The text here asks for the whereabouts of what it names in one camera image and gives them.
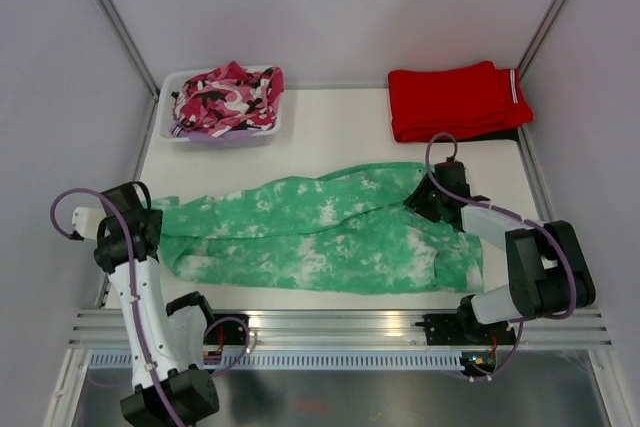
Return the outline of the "green tie-dye trousers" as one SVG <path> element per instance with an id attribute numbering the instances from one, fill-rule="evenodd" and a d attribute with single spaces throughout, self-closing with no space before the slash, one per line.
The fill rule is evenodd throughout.
<path id="1" fill-rule="evenodd" d="M 416 162 L 361 164 L 189 202 L 157 199 L 160 257 L 176 277 L 201 284 L 479 292 L 480 240 L 405 206 L 425 174 Z"/>

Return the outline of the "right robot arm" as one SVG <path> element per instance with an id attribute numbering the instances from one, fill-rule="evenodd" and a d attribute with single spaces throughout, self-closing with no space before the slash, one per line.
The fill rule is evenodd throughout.
<path id="1" fill-rule="evenodd" d="M 507 282 L 461 299 L 453 314 L 430 314 L 421 325 L 427 341 L 460 339 L 480 345 L 492 339 L 512 344 L 512 321 L 567 318 L 596 300 L 596 288 L 573 226 L 539 223 L 484 196 L 474 196 L 464 165 L 448 158 L 428 171 L 404 205 L 459 233 L 475 235 L 506 255 Z"/>

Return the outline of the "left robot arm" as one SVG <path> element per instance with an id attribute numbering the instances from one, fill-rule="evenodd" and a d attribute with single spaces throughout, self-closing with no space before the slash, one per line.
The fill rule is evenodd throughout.
<path id="1" fill-rule="evenodd" d="M 194 426 L 219 410 L 203 347 L 218 321 L 198 292 L 165 302 L 158 248 L 162 213 L 147 187 L 128 182 L 100 195 L 94 259 L 118 296 L 132 356 L 131 395 L 120 402 L 132 426 Z"/>

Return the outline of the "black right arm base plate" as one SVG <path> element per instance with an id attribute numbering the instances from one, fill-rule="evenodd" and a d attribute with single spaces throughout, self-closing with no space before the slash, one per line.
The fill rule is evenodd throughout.
<path id="1" fill-rule="evenodd" d="M 452 313 L 425 314 L 415 326 L 423 330 L 429 346 L 512 346 L 516 339 L 507 322 L 484 325 Z"/>

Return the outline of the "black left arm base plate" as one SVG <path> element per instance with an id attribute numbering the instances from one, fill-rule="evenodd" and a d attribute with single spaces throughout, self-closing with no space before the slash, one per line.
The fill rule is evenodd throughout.
<path id="1" fill-rule="evenodd" d="M 250 317 L 246 314 L 216 313 L 208 321 L 204 335 L 204 344 L 207 346 L 241 346 L 246 343 L 247 330 L 241 325 L 249 327 Z"/>

